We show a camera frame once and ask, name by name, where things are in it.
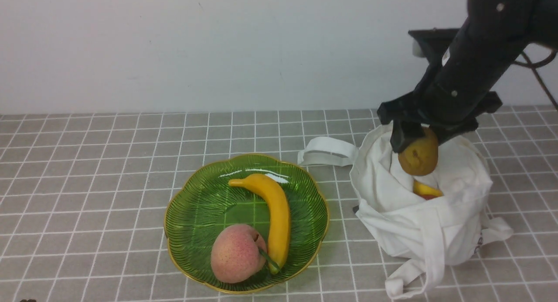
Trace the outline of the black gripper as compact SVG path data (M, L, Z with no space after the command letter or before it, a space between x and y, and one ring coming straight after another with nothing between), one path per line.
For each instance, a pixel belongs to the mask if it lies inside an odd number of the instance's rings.
M444 89L434 79L423 79L411 93L383 102L377 114L383 125L393 123L390 144L393 152L402 153L424 137L422 125L430 126L441 146L477 130L478 117L492 114L502 105L494 91L462 93L458 89Z

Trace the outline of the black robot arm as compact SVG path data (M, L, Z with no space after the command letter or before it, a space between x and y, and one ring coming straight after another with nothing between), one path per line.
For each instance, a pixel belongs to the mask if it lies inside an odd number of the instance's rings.
M393 124L390 143L403 152L425 135L439 144L476 130L477 117L502 101L492 87L529 44L557 50L558 0L467 0L460 28L410 30L429 62L412 92L384 102L378 116Z

